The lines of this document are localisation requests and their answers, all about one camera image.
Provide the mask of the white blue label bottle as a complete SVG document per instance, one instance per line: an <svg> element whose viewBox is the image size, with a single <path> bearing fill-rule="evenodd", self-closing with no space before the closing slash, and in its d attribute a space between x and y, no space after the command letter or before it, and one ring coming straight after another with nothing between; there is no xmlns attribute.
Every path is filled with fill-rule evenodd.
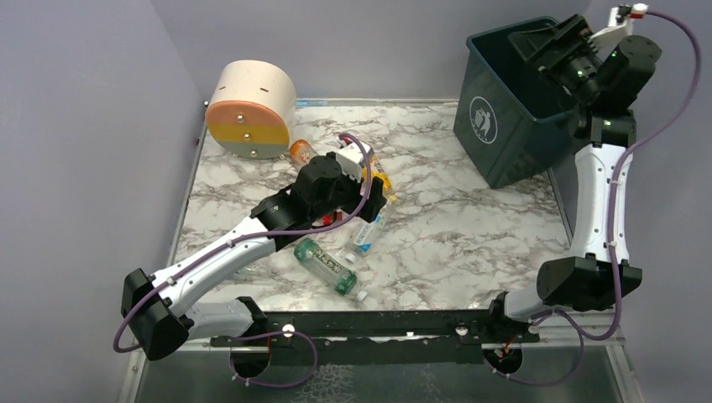
<svg viewBox="0 0 712 403"><path fill-rule="evenodd" d="M363 258L372 249L386 221L386 214L381 213L373 222L362 222L345 246L344 259L353 264Z"/></svg>

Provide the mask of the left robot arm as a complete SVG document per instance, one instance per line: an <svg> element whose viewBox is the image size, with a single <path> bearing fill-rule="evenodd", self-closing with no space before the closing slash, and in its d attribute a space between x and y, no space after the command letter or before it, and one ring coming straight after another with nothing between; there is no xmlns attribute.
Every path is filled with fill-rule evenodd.
<svg viewBox="0 0 712 403"><path fill-rule="evenodd" d="M346 221L372 222L385 206L384 182L367 180L357 166L356 177L343 168L344 159L330 153L303 166L294 183L263 199L235 228L178 264L146 274L136 269L123 281L123 320L113 339L130 330L136 348L147 359L159 360L195 338L245 333L254 316L242 301L201 304L199 300L229 276L253 262L317 232L317 220L341 210Z"/></svg>

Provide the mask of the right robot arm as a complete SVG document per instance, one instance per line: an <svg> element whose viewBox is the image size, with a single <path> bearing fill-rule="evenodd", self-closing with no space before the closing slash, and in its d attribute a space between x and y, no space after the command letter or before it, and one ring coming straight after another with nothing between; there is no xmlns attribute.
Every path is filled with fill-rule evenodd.
<svg viewBox="0 0 712 403"><path fill-rule="evenodd" d="M610 10L594 32L576 14L543 29L516 31L508 39L523 61L577 103L569 124L578 176L576 223L567 258L545 262L534 285L499 294L491 321L521 328L555 311L603 311L642 280L626 246L626 175L636 142L631 104L651 79L661 49L633 34L647 14L644 3Z"/></svg>

